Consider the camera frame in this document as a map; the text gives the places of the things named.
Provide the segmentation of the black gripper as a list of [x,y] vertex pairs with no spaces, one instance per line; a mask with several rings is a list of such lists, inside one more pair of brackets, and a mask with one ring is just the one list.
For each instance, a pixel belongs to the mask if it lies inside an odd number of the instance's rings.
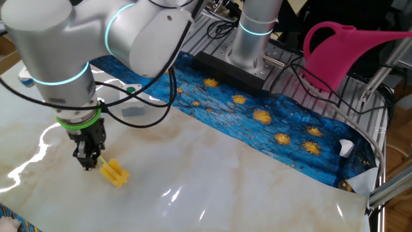
[[94,169],[97,159],[105,150],[106,130],[104,119],[99,118],[91,126],[81,130],[66,130],[68,136],[73,140],[77,147],[73,156],[78,160],[85,171]]

